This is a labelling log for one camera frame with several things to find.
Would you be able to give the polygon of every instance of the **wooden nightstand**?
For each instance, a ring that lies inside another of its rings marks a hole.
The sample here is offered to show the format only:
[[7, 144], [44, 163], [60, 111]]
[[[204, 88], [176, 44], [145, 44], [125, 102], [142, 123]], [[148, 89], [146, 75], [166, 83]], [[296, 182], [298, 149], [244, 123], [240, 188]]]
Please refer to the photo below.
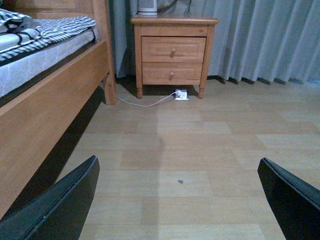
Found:
[[216, 18], [197, 15], [136, 15], [134, 24], [137, 98], [143, 85], [199, 85], [204, 96]]

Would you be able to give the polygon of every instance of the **plug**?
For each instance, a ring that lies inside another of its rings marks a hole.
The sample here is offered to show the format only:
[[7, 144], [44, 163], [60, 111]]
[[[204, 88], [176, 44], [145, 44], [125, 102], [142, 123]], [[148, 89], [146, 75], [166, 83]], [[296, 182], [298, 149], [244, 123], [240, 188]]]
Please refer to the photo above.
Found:
[[178, 95], [178, 96], [181, 96], [182, 91], [181, 91], [181, 90], [176, 90], [176, 91], [175, 91], [175, 94]]

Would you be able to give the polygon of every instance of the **nightstand leg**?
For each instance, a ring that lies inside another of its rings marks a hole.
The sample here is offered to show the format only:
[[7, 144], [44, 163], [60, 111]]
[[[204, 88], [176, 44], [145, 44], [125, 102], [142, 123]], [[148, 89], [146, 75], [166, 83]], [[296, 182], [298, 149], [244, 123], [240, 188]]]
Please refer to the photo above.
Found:
[[198, 99], [202, 99], [205, 94], [205, 88], [199, 88]]
[[137, 88], [136, 88], [136, 97], [137, 97], [138, 99], [142, 99], [142, 96], [143, 96], [143, 94], [142, 94], [142, 87], [137, 87]]

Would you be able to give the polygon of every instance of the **mattress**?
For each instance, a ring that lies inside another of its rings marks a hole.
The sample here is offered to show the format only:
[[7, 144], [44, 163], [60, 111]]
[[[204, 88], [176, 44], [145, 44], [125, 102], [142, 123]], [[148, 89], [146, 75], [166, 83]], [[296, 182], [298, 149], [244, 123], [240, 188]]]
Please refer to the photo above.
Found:
[[3, 102], [5, 95], [11, 94], [38, 74], [51, 68], [86, 44], [93, 42], [95, 36], [97, 36], [97, 31], [91, 28], [63, 42], [1, 66], [0, 100]]

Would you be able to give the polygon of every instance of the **wooden bed frame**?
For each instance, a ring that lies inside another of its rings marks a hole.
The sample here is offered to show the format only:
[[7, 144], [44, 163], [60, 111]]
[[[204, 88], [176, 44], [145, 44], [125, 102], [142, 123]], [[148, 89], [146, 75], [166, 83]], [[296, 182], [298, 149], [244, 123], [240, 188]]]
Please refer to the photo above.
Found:
[[105, 0], [17, 0], [10, 8], [38, 19], [86, 15], [100, 40], [0, 108], [0, 219], [102, 81], [106, 103], [117, 101]]

